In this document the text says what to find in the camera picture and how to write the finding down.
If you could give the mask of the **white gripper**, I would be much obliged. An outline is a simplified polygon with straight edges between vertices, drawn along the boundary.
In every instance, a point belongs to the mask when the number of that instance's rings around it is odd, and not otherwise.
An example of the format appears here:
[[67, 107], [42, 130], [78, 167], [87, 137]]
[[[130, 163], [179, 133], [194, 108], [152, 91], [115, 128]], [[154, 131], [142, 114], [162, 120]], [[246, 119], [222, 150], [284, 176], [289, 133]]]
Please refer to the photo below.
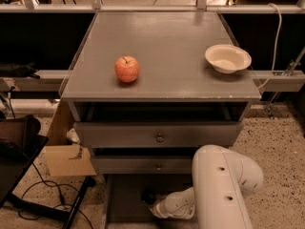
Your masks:
[[191, 219], [195, 214], [194, 191], [173, 192], [150, 206], [152, 214], [160, 219]]

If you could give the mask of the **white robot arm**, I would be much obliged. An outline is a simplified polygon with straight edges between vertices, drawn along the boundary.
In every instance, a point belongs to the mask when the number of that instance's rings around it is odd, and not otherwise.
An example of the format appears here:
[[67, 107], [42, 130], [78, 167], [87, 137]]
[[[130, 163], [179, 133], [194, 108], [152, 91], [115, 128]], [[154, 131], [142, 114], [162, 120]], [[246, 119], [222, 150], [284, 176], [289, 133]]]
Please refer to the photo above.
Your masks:
[[251, 158], [217, 145], [199, 148], [192, 161], [193, 186], [158, 199], [152, 214], [161, 219], [197, 218], [198, 229], [253, 229], [244, 193], [263, 185]]

